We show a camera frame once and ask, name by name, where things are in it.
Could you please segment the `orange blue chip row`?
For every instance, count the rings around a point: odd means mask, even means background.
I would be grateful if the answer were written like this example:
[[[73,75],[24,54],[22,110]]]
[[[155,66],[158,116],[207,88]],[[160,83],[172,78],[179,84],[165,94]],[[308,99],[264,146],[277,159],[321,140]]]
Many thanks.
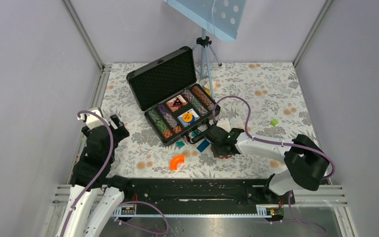
[[[192,88],[192,92],[201,100],[208,110],[213,110],[215,103],[210,99],[204,90],[202,90],[199,86],[194,86]]]

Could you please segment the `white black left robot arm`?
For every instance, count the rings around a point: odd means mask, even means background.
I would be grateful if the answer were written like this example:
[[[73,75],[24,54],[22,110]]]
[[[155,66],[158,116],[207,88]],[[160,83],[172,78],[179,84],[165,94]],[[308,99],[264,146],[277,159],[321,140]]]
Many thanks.
[[[73,167],[66,210],[58,237],[98,237],[119,204],[133,198],[131,180],[119,175],[107,177],[115,149],[129,132],[117,115],[103,117],[97,107],[80,111],[86,137],[78,162]]]

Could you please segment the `blue perforated board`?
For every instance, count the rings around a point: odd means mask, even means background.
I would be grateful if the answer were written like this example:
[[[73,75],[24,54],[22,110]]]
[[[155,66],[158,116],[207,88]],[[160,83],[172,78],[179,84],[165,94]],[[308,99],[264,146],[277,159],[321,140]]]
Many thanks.
[[[246,0],[166,0],[165,3],[224,42],[234,42]]]

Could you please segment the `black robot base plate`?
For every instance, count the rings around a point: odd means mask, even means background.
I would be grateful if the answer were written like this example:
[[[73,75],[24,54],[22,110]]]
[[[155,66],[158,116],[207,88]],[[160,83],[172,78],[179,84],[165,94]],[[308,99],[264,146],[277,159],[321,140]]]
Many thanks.
[[[136,204],[138,215],[248,215],[257,214],[257,207],[278,208],[294,204],[293,194],[273,195],[265,190],[265,179],[145,179],[112,177],[105,181],[119,188],[125,200],[136,198],[152,207]]]

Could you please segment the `blue toy brick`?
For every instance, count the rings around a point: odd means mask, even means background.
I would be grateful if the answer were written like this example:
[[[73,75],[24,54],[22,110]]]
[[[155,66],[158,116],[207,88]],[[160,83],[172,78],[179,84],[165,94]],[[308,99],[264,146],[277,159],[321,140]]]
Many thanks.
[[[206,150],[206,148],[210,145],[210,142],[208,140],[203,140],[198,146],[197,146],[197,150],[202,153]]]

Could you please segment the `green chip row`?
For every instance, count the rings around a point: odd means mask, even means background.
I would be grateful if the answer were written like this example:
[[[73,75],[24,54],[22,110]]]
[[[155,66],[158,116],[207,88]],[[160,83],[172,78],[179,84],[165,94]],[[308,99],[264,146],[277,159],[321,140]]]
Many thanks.
[[[171,130],[168,128],[168,126],[166,125],[166,123],[161,119],[159,114],[155,110],[149,110],[148,114],[154,121],[156,127],[159,129],[163,137],[165,139],[169,139],[173,134]]]

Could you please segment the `orange curved toy block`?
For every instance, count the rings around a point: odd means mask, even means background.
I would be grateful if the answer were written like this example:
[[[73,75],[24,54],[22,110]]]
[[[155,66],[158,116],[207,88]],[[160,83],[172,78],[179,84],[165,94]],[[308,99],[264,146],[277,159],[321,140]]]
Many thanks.
[[[169,163],[169,168],[170,170],[177,170],[178,169],[178,166],[180,164],[183,164],[185,162],[185,156],[184,155],[179,155],[179,156],[175,156],[171,159],[170,163]]]

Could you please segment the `black all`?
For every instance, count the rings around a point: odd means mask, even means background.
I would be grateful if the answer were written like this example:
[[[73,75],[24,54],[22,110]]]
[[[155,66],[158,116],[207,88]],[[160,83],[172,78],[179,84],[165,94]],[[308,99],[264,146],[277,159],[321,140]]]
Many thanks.
[[[175,111],[185,105],[187,102],[182,96],[177,96],[167,102],[167,105],[172,111]]]

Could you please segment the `red poker chip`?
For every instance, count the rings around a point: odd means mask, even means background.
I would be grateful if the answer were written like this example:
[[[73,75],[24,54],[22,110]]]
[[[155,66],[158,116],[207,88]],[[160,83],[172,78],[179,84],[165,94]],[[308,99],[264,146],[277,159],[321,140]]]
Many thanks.
[[[219,156],[218,158],[219,158],[219,159],[229,159],[229,158],[231,158],[231,157],[233,157],[233,155]]]

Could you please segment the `yellow big blind button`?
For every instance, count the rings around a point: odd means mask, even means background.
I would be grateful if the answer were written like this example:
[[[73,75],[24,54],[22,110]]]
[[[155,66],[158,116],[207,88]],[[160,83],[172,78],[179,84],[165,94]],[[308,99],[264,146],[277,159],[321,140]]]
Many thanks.
[[[190,112],[185,113],[185,114],[182,115],[182,120],[183,121],[191,121],[192,119],[194,119],[194,116]]]

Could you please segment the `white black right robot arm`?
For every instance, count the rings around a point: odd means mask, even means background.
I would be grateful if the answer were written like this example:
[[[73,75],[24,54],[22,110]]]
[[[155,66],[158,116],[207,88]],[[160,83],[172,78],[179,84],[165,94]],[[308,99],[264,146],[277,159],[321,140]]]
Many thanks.
[[[325,179],[330,160],[317,145],[303,134],[292,140],[249,135],[233,128],[229,132],[212,125],[202,132],[211,143],[215,157],[228,155],[257,155],[284,163],[285,171],[273,174],[263,190],[269,203],[278,202],[291,190],[316,191]]]

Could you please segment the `black poker set case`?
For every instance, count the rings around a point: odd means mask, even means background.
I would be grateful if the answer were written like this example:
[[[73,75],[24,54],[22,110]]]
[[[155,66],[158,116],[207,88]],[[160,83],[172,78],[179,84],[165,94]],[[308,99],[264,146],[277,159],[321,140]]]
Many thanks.
[[[196,81],[195,65],[193,60],[192,49],[188,46],[183,46],[155,61],[152,61],[136,70],[129,72],[126,80],[130,89],[137,101],[139,108],[144,112],[144,116],[149,125],[155,131],[156,135],[166,146],[173,144],[181,138],[194,144],[191,133],[193,131],[205,131],[210,125],[212,115],[217,115],[220,112],[220,107],[214,104],[212,111],[201,102],[201,100],[192,92],[194,86],[199,86],[205,91],[202,85]],[[166,102],[177,96],[183,95],[187,100],[187,104],[175,112],[171,112],[166,106]],[[210,99],[215,103],[214,99],[208,94]],[[155,110],[161,119],[166,123],[169,129],[172,127],[167,123],[163,115],[158,110],[158,105],[164,104],[171,115],[176,119],[182,131],[174,135],[170,140],[166,140],[154,121],[149,116],[149,110]],[[200,119],[195,123],[184,127],[179,121],[178,116],[184,112],[194,109]]]

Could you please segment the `green toy cube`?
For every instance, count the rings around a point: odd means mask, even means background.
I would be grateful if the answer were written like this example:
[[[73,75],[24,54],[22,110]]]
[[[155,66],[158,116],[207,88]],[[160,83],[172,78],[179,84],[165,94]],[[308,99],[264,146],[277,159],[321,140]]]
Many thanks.
[[[278,120],[277,119],[271,120],[270,125],[272,125],[274,127],[277,126],[278,125]]]

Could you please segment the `red card deck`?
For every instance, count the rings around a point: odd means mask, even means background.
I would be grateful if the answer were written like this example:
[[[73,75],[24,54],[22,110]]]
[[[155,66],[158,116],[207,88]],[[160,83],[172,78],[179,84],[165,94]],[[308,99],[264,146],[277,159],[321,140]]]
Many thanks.
[[[169,110],[171,112],[175,112],[178,109],[180,109],[181,107],[185,106],[187,103],[188,102],[185,99],[185,97],[183,95],[179,94],[179,95],[169,99],[166,102],[166,106],[169,108]]]

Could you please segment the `blue small blind button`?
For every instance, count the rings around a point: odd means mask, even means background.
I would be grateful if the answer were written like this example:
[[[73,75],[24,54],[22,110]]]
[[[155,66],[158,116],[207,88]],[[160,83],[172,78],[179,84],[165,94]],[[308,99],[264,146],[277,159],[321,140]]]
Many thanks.
[[[195,119],[192,119],[191,121],[183,121],[184,126],[189,126],[190,124],[194,123]]]

